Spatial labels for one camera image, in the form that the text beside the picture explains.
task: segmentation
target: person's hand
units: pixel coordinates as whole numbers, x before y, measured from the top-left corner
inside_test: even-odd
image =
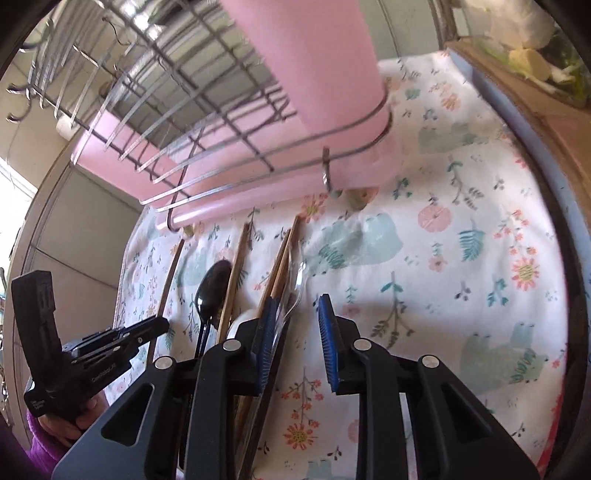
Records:
[[[109,403],[105,394],[100,392],[86,402],[85,411],[76,419],[76,425],[51,413],[39,417],[39,425],[58,442],[69,448],[75,440],[80,438],[81,430],[90,428],[107,408]]]

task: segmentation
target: purple sleeve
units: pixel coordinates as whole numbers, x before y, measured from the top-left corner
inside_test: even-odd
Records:
[[[50,476],[57,462],[66,454],[67,448],[43,430],[39,420],[30,412],[27,412],[27,422],[33,434],[33,443],[27,455],[41,472]]]

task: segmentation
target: utensil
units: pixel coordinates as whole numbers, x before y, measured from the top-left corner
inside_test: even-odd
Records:
[[[300,242],[298,242],[298,251],[301,261],[298,265],[298,269],[295,274],[294,287],[290,287],[291,276],[293,275],[293,269],[290,269],[291,274],[288,275],[287,282],[285,284],[285,289],[283,295],[281,296],[281,304],[284,307],[284,314],[278,314],[277,324],[275,328],[275,338],[273,340],[273,347],[271,349],[271,366],[269,368],[267,384],[265,385],[265,388],[261,394],[258,404],[256,405],[253,420],[251,423],[251,428],[246,434],[246,438],[244,440],[241,450],[241,455],[237,456],[237,458],[239,459],[239,468],[237,476],[238,480],[248,480],[250,478],[252,463],[254,461],[256,449],[261,438],[262,428],[265,423],[265,418],[267,416],[267,411],[269,409],[269,404],[271,402],[271,396],[273,393],[273,389],[275,387],[275,380],[277,378],[279,365],[281,363],[281,357],[283,354],[283,350],[285,348],[285,341],[287,339],[290,320],[292,314],[295,312],[296,307],[298,306],[303,297],[304,290],[306,289],[307,263],[301,253]]]
[[[170,287],[173,283],[174,272],[177,269],[178,259],[181,257],[181,253],[183,251],[185,239],[181,238],[180,242],[177,245],[177,249],[174,252],[173,261],[170,264],[170,268],[168,269],[168,275],[166,276],[166,281],[164,282],[164,287],[162,289],[162,295],[160,296],[160,302],[158,303],[158,311],[156,315],[161,317],[164,315],[164,309],[166,307],[166,299],[168,298],[168,292],[170,292]],[[146,356],[146,368],[148,368],[154,362],[154,351],[156,350],[156,339],[150,340],[150,344],[148,345],[148,355]]]
[[[287,254],[285,250],[287,248],[287,245],[290,243],[290,239],[293,238],[292,231],[294,231],[294,229],[297,229],[299,222],[300,218],[296,216],[292,228],[288,230],[285,237],[283,237],[283,241],[281,242],[281,246],[279,248],[279,251],[277,252],[277,256],[275,257],[275,262],[273,263],[273,268],[271,269],[271,273],[269,275],[267,286],[265,287],[265,291],[263,292],[261,301],[259,302],[259,306],[256,310],[255,318],[261,318],[261,315],[263,314],[263,309],[265,307],[265,302],[269,297],[272,298],[272,293],[275,290],[276,282],[278,281],[278,279],[281,279],[282,276],[283,278],[285,276],[284,270],[287,267]],[[241,442],[242,432],[244,431],[244,427],[246,426],[246,420],[248,418],[248,413],[250,412],[251,405],[252,397],[241,397],[238,400],[238,408],[236,409],[236,416],[234,419],[235,445],[239,445]]]
[[[195,348],[195,358],[203,356],[212,323],[218,318],[230,282],[232,264],[228,260],[220,260],[207,271],[195,294],[195,305],[199,315],[199,336]],[[214,324],[219,327],[219,320]]]
[[[273,340],[274,348],[277,347],[277,339],[281,334],[281,330],[283,329],[285,323],[290,318],[292,313],[296,310],[297,306],[300,304],[301,299],[303,297],[303,293],[306,289],[306,282],[308,280],[308,272],[307,270],[307,261],[304,258],[301,249],[301,242],[297,243],[298,245],[298,257],[301,259],[300,263],[298,264],[297,271],[295,273],[295,283],[292,288],[290,285],[292,283],[293,277],[293,270],[291,268],[292,260],[291,260],[291,252],[290,252],[290,274],[288,276],[288,281],[285,284],[285,289],[283,291],[283,295],[281,296],[280,311],[277,318],[277,327],[275,328],[275,338]]]
[[[244,322],[256,318],[256,309],[248,309],[245,312],[242,312],[230,325],[228,329],[228,335],[226,338],[236,338],[236,333],[238,332],[238,327],[242,325]]]
[[[230,326],[230,319],[232,317],[232,309],[234,307],[234,297],[236,296],[238,278],[242,270],[242,263],[246,254],[246,246],[248,244],[249,229],[250,227],[248,223],[245,223],[242,227],[242,234],[240,235],[240,240],[238,241],[238,249],[236,249],[236,255],[234,256],[234,262],[232,265],[232,273],[230,274],[230,281],[228,282],[226,299],[224,300],[222,314],[220,315],[216,344],[222,343],[228,336],[228,327]]]

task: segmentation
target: window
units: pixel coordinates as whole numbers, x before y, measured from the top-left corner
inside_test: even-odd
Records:
[[[0,158],[0,268],[8,274],[10,254],[37,189]],[[6,289],[0,282],[0,323]]]

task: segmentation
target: printed animal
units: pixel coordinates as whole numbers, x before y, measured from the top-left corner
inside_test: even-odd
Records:
[[[548,356],[532,350],[533,336],[534,325],[517,323],[509,343],[491,348],[490,335],[475,333],[464,344],[459,378],[474,395],[538,380]]]
[[[337,220],[322,230],[320,239],[307,249],[313,275],[350,265],[384,263],[402,249],[396,226],[386,213],[365,220]]]
[[[317,460],[308,462],[306,480],[353,480],[348,476],[333,476],[332,462],[330,460]]]
[[[466,145],[484,143],[488,143],[488,138],[471,133],[468,124],[454,123],[449,133],[430,127],[423,127],[418,132],[421,153],[445,153]]]

